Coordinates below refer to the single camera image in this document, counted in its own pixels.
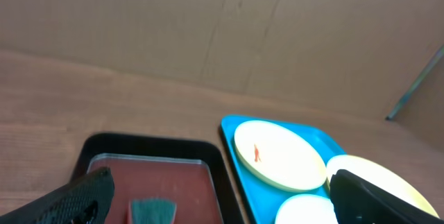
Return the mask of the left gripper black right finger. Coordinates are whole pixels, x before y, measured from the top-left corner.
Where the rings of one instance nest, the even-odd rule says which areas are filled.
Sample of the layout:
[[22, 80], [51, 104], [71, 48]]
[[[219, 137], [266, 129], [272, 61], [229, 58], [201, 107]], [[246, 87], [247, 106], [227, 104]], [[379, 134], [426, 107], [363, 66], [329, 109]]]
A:
[[443, 224], [442, 219], [345, 169], [330, 180], [330, 200], [339, 224]]

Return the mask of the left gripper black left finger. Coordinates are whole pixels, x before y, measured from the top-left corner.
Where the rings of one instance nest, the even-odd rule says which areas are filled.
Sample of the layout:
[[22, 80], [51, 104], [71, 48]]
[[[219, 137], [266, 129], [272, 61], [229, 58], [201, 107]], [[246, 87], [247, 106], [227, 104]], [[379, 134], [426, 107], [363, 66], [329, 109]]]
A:
[[1, 224], [104, 223], [113, 196], [111, 171], [101, 167], [4, 214]]

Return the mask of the white plate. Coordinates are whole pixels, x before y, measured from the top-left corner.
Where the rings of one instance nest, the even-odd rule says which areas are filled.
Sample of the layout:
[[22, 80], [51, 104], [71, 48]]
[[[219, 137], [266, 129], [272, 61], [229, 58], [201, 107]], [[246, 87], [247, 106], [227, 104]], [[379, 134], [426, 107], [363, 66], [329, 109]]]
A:
[[281, 204], [275, 224], [338, 224], [338, 221], [330, 199], [299, 194]]

